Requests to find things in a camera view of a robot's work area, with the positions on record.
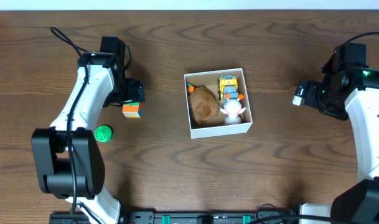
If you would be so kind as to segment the colourful puzzle cube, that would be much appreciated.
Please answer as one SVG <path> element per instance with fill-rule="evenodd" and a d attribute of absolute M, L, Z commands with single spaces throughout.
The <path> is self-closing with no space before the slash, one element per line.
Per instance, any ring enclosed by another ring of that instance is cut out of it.
<path fill-rule="evenodd" d="M 142 103 L 128 103 L 123 105 L 122 113 L 127 118 L 140 118 L 142 116 Z"/>

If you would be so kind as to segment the green round disc toy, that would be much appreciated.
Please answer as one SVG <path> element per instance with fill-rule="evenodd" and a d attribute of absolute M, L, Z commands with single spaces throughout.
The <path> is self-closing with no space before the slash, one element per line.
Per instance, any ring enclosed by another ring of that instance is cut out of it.
<path fill-rule="evenodd" d="M 113 128 L 109 125 L 101 125 L 95 129 L 95 139 L 98 142 L 109 142 L 113 137 Z"/>

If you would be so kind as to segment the brown plush toy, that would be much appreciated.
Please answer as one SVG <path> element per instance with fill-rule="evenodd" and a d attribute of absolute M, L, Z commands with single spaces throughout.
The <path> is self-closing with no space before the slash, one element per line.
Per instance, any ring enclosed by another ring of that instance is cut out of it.
<path fill-rule="evenodd" d="M 206 86 L 187 84 L 190 115 L 198 125 L 219 115 L 220 107 L 212 92 Z"/>

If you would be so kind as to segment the pink pig figurine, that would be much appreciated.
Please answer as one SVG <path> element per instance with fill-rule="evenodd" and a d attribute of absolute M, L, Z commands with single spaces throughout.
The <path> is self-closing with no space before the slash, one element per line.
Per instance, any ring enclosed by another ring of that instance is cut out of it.
<path fill-rule="evenodd" d="M 241 123 L 240 115 L 246 110 L 240 102 L 242 99 L 244 99 L 244 95 L 240 93 L 236 99 L 227 99 L 227 102 L 223 104 L 222 108 L 220 108 L 220 111 L 226 115 L 224 125 Z"/>

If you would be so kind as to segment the yellow grey toy truck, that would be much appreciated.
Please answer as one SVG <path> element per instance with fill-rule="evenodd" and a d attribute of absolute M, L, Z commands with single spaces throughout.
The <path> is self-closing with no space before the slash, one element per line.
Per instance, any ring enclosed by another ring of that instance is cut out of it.
<path fill-rule="evenodd" d="M 237 99 L 238 79 L 236 75 L 222 75 L 218 79 L 218 99 L 225 104 L 228 100 Z"/>

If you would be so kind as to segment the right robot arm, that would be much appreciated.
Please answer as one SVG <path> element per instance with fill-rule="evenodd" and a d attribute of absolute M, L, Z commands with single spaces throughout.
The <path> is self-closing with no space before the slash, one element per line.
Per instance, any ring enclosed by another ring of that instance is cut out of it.
<path fill-rule="evenodd" d="M 357 153 L 357 183 L 332 203 L 304 203 L 300 223 L 379 223 L 379 70 L 366 63 L 364 44 L 336 46 L 321 82 L 302 80 L 292 103 L 349 120 Z"/>

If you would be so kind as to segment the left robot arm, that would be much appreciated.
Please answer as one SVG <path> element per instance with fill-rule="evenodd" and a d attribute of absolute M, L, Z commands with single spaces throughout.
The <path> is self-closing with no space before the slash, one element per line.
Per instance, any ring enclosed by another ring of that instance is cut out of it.
<path fill-rule="evenodd" d="M 126 78 L 129 47 L 118 37 L 104 36 L 97 52 L 78 59 L 77 80 L 63 110 L 47 129 L 31 138 L 39 187 L 64 199 L 83 214 L 68 222 L 124 223 L 121 203 L 104 186 L 105 163 L 95 139 L 104 107 L 145 100 L 143 84 Z"/>

